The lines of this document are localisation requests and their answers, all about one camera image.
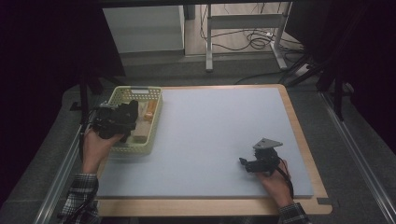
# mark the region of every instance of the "plaid sleeve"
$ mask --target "plaid sleeve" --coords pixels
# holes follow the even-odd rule
[[[66,203],[59,213],[60,223],[95,223],[99,220],[93,199],[99,183],[95,174],[78,174],[68,191]]]
[[[284,224],[310,224],[308,216],[299,203],[279,209],[280,217]]]

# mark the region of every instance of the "table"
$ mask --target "table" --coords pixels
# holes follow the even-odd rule
[[[165,90],[186,89],[240,89],[240,88],[277,88],[287,111],[290,125],[301,150],[308,175],[311,179],[314,196],[309,199],[297,199],[307,214],[329,214],[330,204],[318,200],[327,199],[328,195],[321,181],[318,169],[305,141],[303,131],[294,113],[290,98],[282,85],[258,86],[201,86],[201,87],[167,87]],[[106,163],[99,169],[99,176]],[[277,214],[275,203],[270,198],[260,199],[99,199],[101,217],[199,217],[199,216],[271,216]]]

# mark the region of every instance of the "gray floor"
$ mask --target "gray floor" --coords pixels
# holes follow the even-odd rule
[[[130,54],[123,55],[122,61],[127,77],[121,77],[120,80],[136,86],[233,85],[244,77],[278,72],[274,56],[268,53],[217,55],[214,60],[214,72],[209,74],[205,72],[203,57],[183,57],[178,54],[155,56]],[[240,84],[277,83],[280,76],[280,74],[263,75],[246,79]],[[316,92],[317,80],[317,77],[311,77],[294,88],[288,88],[296,115],[333,205],[331,214],[311,216],[311,218],[314,223],[388,223],[335,128],[327,106]],[[102,81],[106,91],[99,97],[93,96],[93,100],[108,99],[115,87],[112,83]],[[78,131],[80,114],[69,110],[70,106],[78,101],[78,97],[77,87],[64,94],[63,108],[48,137],[0,211],[0,223],[32,223],[35,219],[64,155]],[[344,100],[345,123],[377,178],[395,203],[396,177],[393,171],[396,170],[396,157],[349,100],[347,98]],[[66,181],[61,199],[54,208],[50,223],[56,222],[56,214],[64,203],[66,190],[78,168],[79,162],[76,161]],[[104,219],[104,223],[129,223],[129,221],[128,218]],[[166,223],[180,222],[180,220],[169,222],[168,219],[167,221]],[[210,223],[211,221],[212,219],[200,217],[181,222]],[[157,219],[157,223],[159,222],[165,223],[165,220]]]

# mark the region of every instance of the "wooden table edge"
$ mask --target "wooden table edge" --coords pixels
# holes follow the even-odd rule
[[[277,88],[288,114],[290,125],[301,151],[306,170],[312,182],[314,196],[309,199],[295,199],[305,212],[311,215],[330,214],[330,204],[319,204],[318,198],[328,198],[317,166],[306,143],[300,122],[294,112],[286,88],[280,84],[233,85],[233,86],[183,86],[162,87],[163,90],[193,89],[250,89]],[[106,161],[102,162],[98,176],[102,173]],[[101,217],[199,217],[199,216],[270,216],[278,214],[273,200],[261,199],[105,199],[97,198]]]

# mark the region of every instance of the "plaid shirt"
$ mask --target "plaid shirt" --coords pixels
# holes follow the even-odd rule
[[[99,223],[98,211],[93,204],[98,187],[96,175],[76,175],[68,191],[64,208],[58,215],[60,223]]]
[[[64,209],[58,215],[60,223],[99,223],[99,216],[93,198],[96,195],[99,184],[96,175],[79,174],[75,176],[70,187],[64,205]],[[310,224],[308,216],[299,203],[295,203],[279,209],[279,215],[284,224]],[[224,218],[222,224],[253,224],[257,223],[255,217],[228,217]]]

